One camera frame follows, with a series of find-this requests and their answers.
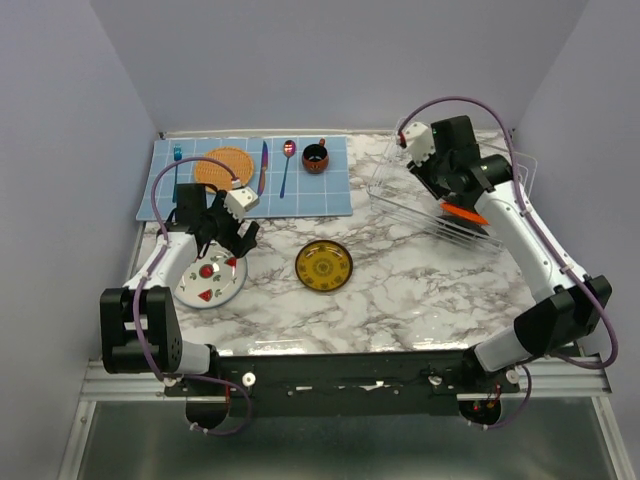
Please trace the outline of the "yellow plate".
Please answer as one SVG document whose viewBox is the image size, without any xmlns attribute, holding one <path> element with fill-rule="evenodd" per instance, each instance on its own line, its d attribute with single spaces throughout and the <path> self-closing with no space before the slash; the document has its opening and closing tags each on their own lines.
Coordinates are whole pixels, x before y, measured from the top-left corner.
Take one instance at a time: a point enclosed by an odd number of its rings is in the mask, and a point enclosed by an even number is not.
<svg viewBox="0 0 640 480">
<path fill-rule="evenodd" d="M 351 278 L 354 262 L 349 251 L 332 240 L 315 240 L 300 249 L 295 262 L 298 280 L 307 288 L 329 293 Z"/>
</svg>

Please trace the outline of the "aluminium frame rail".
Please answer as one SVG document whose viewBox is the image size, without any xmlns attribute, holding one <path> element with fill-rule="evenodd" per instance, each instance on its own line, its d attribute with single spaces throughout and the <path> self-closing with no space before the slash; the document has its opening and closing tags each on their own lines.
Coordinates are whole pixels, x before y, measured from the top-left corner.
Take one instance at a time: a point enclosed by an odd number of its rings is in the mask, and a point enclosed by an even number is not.
<svg viewBox="0 0 640 480">
<path fill-rule="evenodd" d="M 540 359 L 528 365 L 533 398 L 591 398 L 609 396 L 612 389 L 604 371 L 581 369 L 559 359 Z M 170 400 L 151 373 L 107 373 L 101 362 L 90 362 L 80 392 L 86 402 Z"/>
</svg>

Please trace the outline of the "orange plate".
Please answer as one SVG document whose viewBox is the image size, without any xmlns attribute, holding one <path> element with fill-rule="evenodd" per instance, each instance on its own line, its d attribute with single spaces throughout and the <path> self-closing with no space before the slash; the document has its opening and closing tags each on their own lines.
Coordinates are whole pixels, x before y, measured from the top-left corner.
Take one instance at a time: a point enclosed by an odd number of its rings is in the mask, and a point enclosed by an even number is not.
<svg viewBox="0 0 640 480">
<path fill-rule="evenodd" d="M 440 207 L 443 211 L 448 212 L 449 214 L 466 220 L 468 222 L 477 224 L 477 225 L 488 225 L 489 222 L 482 217 L 481 215 L 474 213 L 473 211 L 469 211 L 467 209 L 464 209 L 462 207 L 456 206 L 452 203 L 448 203 L 448 202 L 443 202 L 440 204 Z"/>
</svg>

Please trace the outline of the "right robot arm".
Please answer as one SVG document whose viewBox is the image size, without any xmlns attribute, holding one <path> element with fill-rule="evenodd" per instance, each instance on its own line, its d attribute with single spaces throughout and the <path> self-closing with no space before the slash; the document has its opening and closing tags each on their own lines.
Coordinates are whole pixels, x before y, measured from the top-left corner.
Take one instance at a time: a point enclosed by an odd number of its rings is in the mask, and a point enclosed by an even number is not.
<svg viewBox="0 0 640 480">
<path fill-rule="evenodd" d="M 471 121 L 458 116 L 425 125 L 413 122 L 398 135 L 407 165 L 437 200 L 453 200 L 463 216 L 484 220 L 520 268 L 535 301 L 508 329 L 471 349 L 460 379 L 480 392 L 496 371 L 590 335 L 612 287 L 593 277 L 560 246 L 530 203 L 511 162 L 501 154 L 483 156 Z"/>
</svg>

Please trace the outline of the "iridescent knife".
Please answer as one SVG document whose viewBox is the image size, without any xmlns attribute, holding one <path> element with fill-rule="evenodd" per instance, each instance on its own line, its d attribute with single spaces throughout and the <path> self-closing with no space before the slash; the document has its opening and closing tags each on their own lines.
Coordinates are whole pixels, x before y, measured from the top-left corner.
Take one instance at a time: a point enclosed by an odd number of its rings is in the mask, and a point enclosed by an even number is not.
<svg viewBox="0 0 640 480">
<path fill-rule="evenodd" d="M 261 152 L 261 163 L 260 163 L 260 173 L 258 180 L 258 188 L 257 194 L 261 196 L 264 193 L 266 187 L 266 174 L 269 165 L 269 147 L 267 142 L 264 141 L 262 144 L 262 152 Z"/>
</svg>

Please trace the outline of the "blue fork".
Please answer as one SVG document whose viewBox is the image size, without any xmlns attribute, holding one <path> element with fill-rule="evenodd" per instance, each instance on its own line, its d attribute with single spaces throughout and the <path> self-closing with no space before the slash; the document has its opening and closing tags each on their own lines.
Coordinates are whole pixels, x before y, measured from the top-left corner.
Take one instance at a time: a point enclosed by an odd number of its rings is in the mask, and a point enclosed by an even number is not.
<svg viewBox="0 0 640 480">
<path fill-rule="evenodd" d="M 179 162 L 182 159 L 182 148 L 180 144 L 175 144 L 173 149 L 173 161 Z M 178 168 L 174 169 L 174 186 L 172 194 L 172 202 L 177 202 L 177 183 L 178 183 Z"/>
</svg>

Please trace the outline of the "watermelon pattern plate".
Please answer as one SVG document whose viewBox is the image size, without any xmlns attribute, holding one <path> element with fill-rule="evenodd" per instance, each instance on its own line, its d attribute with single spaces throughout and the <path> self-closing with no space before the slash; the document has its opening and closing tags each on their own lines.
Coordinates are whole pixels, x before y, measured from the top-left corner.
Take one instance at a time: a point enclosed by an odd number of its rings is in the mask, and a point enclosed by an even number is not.
<svg viewBox="0 0 640 480">
<path fill-rule="evenodd" d="M 196 259 L 183 273 L 174 297 L 194 309 L 213 309 L 228 303 L 242 290 L 248 276 L 245 257 L 212 242 L 203 258 Z"/>
</svg>

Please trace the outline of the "iridescent spoon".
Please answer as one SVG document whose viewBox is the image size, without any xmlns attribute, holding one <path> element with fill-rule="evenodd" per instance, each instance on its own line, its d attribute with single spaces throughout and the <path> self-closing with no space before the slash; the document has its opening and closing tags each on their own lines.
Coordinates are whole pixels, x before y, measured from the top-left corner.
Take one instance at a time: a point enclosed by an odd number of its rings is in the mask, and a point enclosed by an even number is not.
<svg viewBox="0 0 640 480">
<path fill-rule="evenodd" d="M 281 187 L 279 191 L 280 198 L 283 198 L 285 196 L 289 165 L 290 165 L 291 159 L 295 156 L 296 152 L 297 152 L 297 145 L 295 141 L 292 139 L 286 140 L 283 144 L 283 154 L 286 158 L 286 162 L 283 170 L 283 177 L 282 177 Z"/>
</svg>

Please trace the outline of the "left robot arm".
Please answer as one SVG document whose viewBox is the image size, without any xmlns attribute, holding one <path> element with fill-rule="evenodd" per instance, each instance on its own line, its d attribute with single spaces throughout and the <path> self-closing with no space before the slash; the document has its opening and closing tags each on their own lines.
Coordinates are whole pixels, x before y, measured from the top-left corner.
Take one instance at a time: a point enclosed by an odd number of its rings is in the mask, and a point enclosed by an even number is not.
<svg viewBox="0 0 640 480">
<path fill-rule="evenodd" d="M 187 375 L 201 395 L 214 393 L 222 380 L 217 352 L 182 339 L 173 293 L 186 269 L 216 243 L 236 258 L 256 247 L 259 226 L 245 233 L 245 215 L 259 203 L 248 186 L 220 190 L 207 203 L 206 187 L 182 184 L 177 207 L 160 219 L 156 246 L 141 269 L 119 288 L 105 290 L 99 302 L 102 362 L 111 374 L 152 372 L 162 379 Z"/>
</svg>

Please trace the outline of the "woven orange trivet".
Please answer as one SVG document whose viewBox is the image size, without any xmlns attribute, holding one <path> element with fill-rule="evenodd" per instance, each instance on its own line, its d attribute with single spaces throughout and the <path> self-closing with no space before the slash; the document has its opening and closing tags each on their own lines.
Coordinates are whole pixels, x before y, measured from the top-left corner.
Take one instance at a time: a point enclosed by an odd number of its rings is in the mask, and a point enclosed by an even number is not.
<svg viewBox="0 0 640 480">
<path fill-rule="evenodd" d="M 196 183 L 206 185 L 209 193 L 231 190 L 234 186 L 231 173 L 235 174 L 241 186 L 247 185 L 254 175 L 253 159 L 243 149 L 219 147 L 207 152 L 205 157 L 216 160 L 216 163 L 199 160 L 193 169 L 193 178 Z"/>
</svg>

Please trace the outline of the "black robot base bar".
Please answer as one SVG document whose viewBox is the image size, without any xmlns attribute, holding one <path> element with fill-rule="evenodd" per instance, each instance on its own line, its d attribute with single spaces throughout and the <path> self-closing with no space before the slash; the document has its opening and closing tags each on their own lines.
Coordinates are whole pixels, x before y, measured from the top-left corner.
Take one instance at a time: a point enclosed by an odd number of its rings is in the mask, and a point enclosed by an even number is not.
<svg viewBox="0 0 640 480">
<path fill-rule="evenodd" d="M 517 393 L 505 370 L 486 373 L 463 350 L 221 357 L 217 377 L 243 392 L 184 378 L 165 393 L 191 403 L 219 401 L 256 417 L 452 415 L 462 401 Z"/>
</svg>

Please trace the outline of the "brown ceramic mug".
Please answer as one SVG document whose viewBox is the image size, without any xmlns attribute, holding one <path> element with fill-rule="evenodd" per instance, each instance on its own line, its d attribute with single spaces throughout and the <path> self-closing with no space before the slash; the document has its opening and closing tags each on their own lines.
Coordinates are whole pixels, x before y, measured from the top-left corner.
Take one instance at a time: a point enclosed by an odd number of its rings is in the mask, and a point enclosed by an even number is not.
<svg viewBox="0 0 640 480">
<path fill-rule="evenodd" d="M 329 153 L 325 146 L 326 139 L 306 146 L 302 152 L 302 165 L 309 174 L 323 173 L 329 165 Z"/>
</svg>

